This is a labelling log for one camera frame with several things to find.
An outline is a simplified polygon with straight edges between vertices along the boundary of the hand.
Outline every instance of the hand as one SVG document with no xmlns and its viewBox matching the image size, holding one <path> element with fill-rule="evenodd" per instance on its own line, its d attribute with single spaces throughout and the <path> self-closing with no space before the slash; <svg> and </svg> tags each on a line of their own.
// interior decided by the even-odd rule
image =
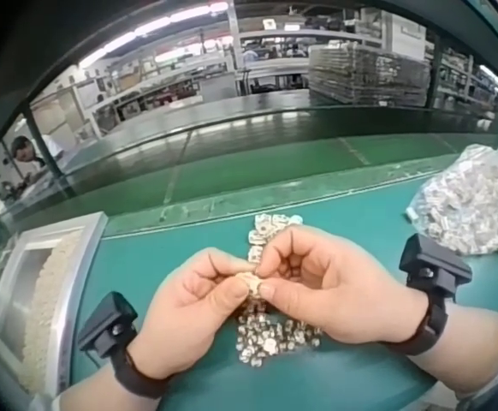
<svg viewBox="0 0 498 411">
<path fill-rule="evenodd" d="M 207 249 L 169 274 L 128 348 L 137 369 L 164 379 L 203 357 L 222 323 L 249 293 L 246 283 L 232 276 L 254 269 L 242 259 Z"/>
<path fill-rule="evenodd" d="M 428 306 L 424 293 L 396 282 L 361 247 L 305 226 L 274 237 L 257 274 L 266 278 L 259 288 L 265 300 L 342 343 L 405 341 Z M 291 276 L 301 283 L 285 279 Z"/>
</svg>

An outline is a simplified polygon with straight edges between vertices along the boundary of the black wrist device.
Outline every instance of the black wrist device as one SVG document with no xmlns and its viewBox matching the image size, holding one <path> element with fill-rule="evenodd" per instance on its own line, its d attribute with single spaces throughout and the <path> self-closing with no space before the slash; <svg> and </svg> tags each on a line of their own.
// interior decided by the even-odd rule
<svg viewBox="0 0 498 411">
<path fill-rule="evenodd" d="M 169 379 L 149 378 L 137 370 L 127 351 L 137 336 L 133 326 L 137 313 L 120 293 L 106 295 L 78 334 L 81 351 L 96 351 L 100 358 L 110 357 L 116 380 L 136 396 L 158 399 L 167 390 Z"/>
<path fill-rule="evenodd" d="M 405 355 L 420 355 L 441 337 L 448 320 L 445 301 L 454 301 L 457 288 L 471 281 L 471 268 L 448 248 L 416 234 L 406 242 L 400 270 L 407 273 L 407 287 L 427 294 L 428 309 L 409 340 L 386 345 Z"/>
<path fill-rule="evenodd" d="M 119 348 L 110 356 L 116 380 L 127 391 L 146 398 L 161 398 L 168 387 L 169 379 L 153 379 L 137 370 L 131 355 L 125 348 Z"/>
</svg>

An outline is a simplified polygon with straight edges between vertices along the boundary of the stacked boxes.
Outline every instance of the stacked boxes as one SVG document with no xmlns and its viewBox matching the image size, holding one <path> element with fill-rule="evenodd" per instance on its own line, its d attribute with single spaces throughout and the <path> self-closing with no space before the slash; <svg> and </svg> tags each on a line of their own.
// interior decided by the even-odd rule
<svg viewBox="0 0 498 411">
<path fill-rule="evenodd" d="M 423 107 L 430 65 L 380 49 L 346 43 L 312 49 L 310 90 L 343 104 Z"/>
</svg>

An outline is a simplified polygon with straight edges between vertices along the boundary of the black hair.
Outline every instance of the black hair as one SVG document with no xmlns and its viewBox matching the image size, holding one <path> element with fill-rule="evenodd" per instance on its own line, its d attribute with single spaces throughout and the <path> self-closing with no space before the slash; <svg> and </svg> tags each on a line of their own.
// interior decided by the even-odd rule
<svg viewBox="0 0 498 411">
<path fill-rule="evenodd" d="M 20 135 L 19 137 L 15 137 L 15 140 L 13 140 L 13 143 L 11 143 L 11 155 L 13 156 L 13 158 L 16 157 L 16 154 L 19 150 L 27 148 L 29 144 L 32 143 L 26 136 Z"/>
<path fill-rule="evenodd" d="M 32 142 L 24 135 L 20 135 L 18 137 L 15 137 L 15 140 L 13 140 L 13 143 L 11 143 L 11 155 L 13 158 L 17 158 L 16 154 L 19 150 L 22 150 L 23 148 L 27 148 L 29 144 L 32 144 Z M 45 167 L 45 161 L 43 158 L 40 158 L 34 154 L 34 160 L 36 161 L 40 167 Z"/>
</svg>

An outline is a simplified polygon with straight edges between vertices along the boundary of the green workbench surface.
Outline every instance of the green workbench surface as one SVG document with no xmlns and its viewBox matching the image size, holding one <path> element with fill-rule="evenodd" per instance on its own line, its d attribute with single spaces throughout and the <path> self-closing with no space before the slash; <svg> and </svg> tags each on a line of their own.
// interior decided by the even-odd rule
<svg viewBox="0 0 498 411">
<path fill-rule="evenodd" d="M 356 241 L 403 281 L 397 266 L 414 230 L 402 214 L 422 182 L 401 182 L 283 211 Z M 252 225 L 252 216 L 243 216 L 102 240 L 82 296 L 77 330 L 111 290 L 123 293 L 144 317 L 168 273 L 201 248 L 218 247 L 246 256 Z M 498 311 L 498 254 L 468 262 L 474 279 L 459 291 L 459 302 Z M 346 346 L 327 338 L 318 349 L 277 356 L 262 368 L 251 368 L 237 359 L 235 337 L 234 323 L 226 324 L 210 352 L 174 380 L 160 409 L 394 411 L 419 399 L 434 383 L 409 360 L 377 344 Z M 94 365 L 76 351 L 73 383 L 94 372 Z"/>
</svg>

